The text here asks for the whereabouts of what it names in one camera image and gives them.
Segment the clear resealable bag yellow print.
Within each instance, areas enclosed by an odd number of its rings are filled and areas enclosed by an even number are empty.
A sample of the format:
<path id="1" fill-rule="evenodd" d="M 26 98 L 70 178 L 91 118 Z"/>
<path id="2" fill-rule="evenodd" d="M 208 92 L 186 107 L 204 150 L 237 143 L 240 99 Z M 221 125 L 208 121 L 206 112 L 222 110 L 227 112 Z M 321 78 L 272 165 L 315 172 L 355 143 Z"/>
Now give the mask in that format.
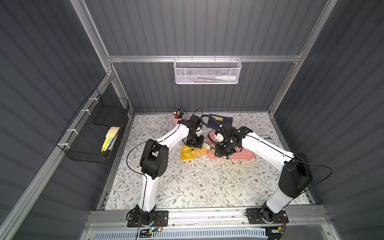
<path id="1" fill-rule="evenodd" d="M 204 147 L 202 147 L 201 149 L 198 149 L 198 148 L 192 148 L 186 145 L 182 145 L 180 160 L 192 160 L 195 157 L 201 157 L 205 155 L 208 151 L 209 150 L 207 150 Z"/>

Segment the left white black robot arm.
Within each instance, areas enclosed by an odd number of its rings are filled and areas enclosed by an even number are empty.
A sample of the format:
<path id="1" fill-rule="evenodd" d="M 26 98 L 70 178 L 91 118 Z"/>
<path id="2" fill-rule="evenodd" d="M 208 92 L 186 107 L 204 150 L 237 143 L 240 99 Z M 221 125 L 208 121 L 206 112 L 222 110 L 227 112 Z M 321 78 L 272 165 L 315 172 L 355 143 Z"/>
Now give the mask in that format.
<path id="1" fill-rule="evenodd" d="M 187 147 L 202 148 L 204 136 L 201 134 L 201 129 L 200 117 L 192 115 L 189 120 L 179 120 L 178 124 L 163 137 L 146 141 L 140 158 L 144 186 L 140 201 L 135 207 L 135 213 L 142 223 L 151 223 L 155 218 L 156 190 L 160 177 L 168 167 L 170 150 L 183 140 L 186 141 Z"/>

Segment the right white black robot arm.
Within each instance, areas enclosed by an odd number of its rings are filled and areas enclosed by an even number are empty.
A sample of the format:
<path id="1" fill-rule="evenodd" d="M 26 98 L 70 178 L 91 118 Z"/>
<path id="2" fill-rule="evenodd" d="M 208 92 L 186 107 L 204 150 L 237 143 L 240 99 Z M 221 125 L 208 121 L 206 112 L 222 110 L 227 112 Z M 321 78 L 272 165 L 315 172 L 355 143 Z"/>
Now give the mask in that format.
<path id="1" fill-rule="evenodd" d="M 236 148 L 249 150 L 262 157 L 280 172 L 278 188 L 262 205 L 263 221 L 271 224 L 280 216 L 284 208 L 302 194 L 312 183 L 313 176 L 307 157 L 281 149 L 253 132 L 247 127 L 227 130 L 220 125 L 215 130 L 215 156 L 229 158 Z"/>

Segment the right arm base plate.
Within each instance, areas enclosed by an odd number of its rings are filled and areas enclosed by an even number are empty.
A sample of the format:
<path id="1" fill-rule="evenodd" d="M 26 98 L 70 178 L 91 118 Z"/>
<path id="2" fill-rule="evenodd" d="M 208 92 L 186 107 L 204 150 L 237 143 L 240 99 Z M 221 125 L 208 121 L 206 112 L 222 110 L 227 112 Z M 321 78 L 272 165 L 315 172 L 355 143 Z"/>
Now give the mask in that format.
<path id="1" fill-rule="evenodd" d="M 289 223 L 288 216 L 285 210 L 279 213 L 274 213 L 270 210 L 258 208 L 248 208 L 245 210 L 244 215 L 247 217 L 249 224 L 287 224 Z"/>

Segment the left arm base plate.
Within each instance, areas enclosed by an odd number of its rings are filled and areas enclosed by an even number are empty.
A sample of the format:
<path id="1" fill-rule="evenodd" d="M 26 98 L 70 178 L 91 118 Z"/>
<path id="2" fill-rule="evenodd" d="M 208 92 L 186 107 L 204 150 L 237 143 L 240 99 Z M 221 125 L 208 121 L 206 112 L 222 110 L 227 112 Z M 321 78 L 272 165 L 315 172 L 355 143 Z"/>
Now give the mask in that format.
<path id="1" fill-rule="evenodd" d="M 147 212 L 136 212 L 131 210 L 127 213 L 127 227 L 138 228 L 138 227 L 166 227 L 169 220 L 169 211 L 152 211 Z"/>

